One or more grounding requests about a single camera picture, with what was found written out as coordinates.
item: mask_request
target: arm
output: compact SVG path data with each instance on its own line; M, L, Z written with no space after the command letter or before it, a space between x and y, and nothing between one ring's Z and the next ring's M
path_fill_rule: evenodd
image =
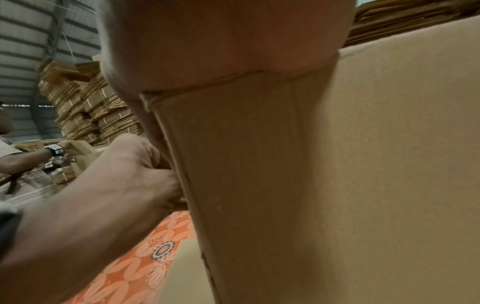
M22 171L28 171L40 164L46 163L51 157L52 153L46 149L6 155L0 157L0 173L12 175Z
M160 161L147 140L120 136L49 204L26 210L0 263L0 303L62 303L144 239L182 194Z

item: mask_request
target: corrugated cardboard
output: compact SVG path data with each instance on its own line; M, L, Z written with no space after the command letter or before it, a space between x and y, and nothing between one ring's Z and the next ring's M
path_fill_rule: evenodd
M480 18L162 99L217 302L480 298Z
M180 242L158 304L215 304L196 239Z

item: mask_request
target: ceiling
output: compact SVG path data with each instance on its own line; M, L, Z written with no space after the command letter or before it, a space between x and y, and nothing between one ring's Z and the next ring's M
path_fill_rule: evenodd
M0 0L0 100L49 104L35 68L46 57L82 63L100 53L95 0Z

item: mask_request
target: cardboard flap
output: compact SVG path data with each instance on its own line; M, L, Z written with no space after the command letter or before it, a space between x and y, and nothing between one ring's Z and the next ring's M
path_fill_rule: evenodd
M480 297L480 18L153 103L222 304Z

